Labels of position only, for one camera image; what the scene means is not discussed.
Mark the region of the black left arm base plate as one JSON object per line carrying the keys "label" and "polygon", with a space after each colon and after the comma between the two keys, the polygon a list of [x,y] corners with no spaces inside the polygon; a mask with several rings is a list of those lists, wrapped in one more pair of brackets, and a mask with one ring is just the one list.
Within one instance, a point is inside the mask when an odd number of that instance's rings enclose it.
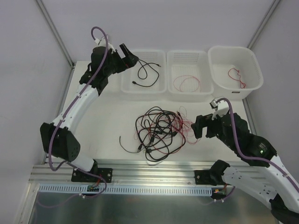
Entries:
{"label": "black left arm base plate", "polygon": [[95,174],[87,174],[79,170],[73,170],[71,182],[87,182],[95,183],[99,180],[98,176],[102,177],[107,183],[112,182],[112,168],[98,168]]}

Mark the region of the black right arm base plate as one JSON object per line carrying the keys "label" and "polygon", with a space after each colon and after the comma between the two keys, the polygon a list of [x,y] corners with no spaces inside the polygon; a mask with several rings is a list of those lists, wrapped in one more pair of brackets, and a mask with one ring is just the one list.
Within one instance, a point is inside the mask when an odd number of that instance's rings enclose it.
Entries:
{"label": "black right arm base plate", "polygon": [[194,179],[196,185],[225,185],[222,180],[215,180],[210,176],[209,170],[194,170]]}

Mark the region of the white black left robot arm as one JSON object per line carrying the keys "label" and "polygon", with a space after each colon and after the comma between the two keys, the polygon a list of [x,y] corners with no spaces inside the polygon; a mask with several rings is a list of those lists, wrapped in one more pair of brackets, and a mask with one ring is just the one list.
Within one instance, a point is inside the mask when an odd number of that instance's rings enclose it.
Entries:
{"label": "white black left robot arm", "polygon": [[95,47],[91,54],[91,62],[79,81],[73,100],[51,123],[41,125],[43,149],[49,155],[49,165],[53,171],[57,171],[52,164],[52,157],[56,157],[82,172],[87,181],[93,182],[97,179],[97,162],[81,153],[80,143],[74,134],[89,106],[107,86],[108,78],[137,64],[139,58],[124,43],[120,48],[124,57],[110,44]]}

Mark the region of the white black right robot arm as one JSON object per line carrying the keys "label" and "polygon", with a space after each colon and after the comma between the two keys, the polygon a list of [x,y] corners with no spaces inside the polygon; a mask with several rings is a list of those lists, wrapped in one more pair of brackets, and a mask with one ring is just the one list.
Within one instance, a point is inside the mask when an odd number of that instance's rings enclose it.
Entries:
{"label": "white black right robot arm", "polygon": [[269,185],[241,174],[225,161],[217,160],[209,169],[211,185],[227,183],[254,197],[283,224],[299,222],[299,184],[287,171],[271,143],[250,133],[248,124],[237,113],[199,115],[191,125],[195,137],[216,137],[237,157],[262,173]]}

